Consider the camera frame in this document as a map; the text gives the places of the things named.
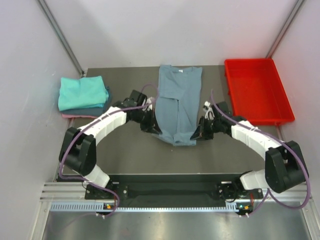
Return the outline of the grey-blue t shirt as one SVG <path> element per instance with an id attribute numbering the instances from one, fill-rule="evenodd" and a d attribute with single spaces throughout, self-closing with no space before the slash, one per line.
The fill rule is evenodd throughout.
<path id="1" fill-rule="evenodd" d="M 155 118 L 161 133 L 155 137 L 176 147 L 196 145 L 191 136 L 198 126 L 202 73 L 202 67 L 160 66 Z"/>

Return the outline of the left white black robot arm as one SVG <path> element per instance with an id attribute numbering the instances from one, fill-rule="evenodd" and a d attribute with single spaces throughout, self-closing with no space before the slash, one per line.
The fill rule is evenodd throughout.
<path id="1" fill-rule="evenodd" d="M 159 135 L 154 105 L 156 98 L 133 90 L 123 101 L 115 102 L 105 113 L 79 128 L 70 127 L 64 135 L 59 153 L 59 167 L 76 172 L 75 180 L 86 181 L 102 198 L 114 194 L 110 176 L 97 164 L 98 144 L 115 129 L 128 122 L 140 125 L 142 132 Z"/>

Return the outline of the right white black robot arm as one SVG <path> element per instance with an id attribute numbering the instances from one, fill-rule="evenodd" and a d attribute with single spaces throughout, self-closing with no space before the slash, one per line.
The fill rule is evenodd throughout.
<path id="1" fill-rule="evenodd" d="M 233 185 L 233 192 L 245 198 L 255 189 L 269 188 L 283 193 L 306 181 L 307 171 L 301 148 L 295 141 L 284 142 L 263 132 L 246 118 L 233 116 L 226 102 L 203 105 L 205 115 L 199 120 L 191 140 L 211 140 L 217 133 L 228 135 L 256 152 L 264 160 L 264 169 L 243 173 Z"/>

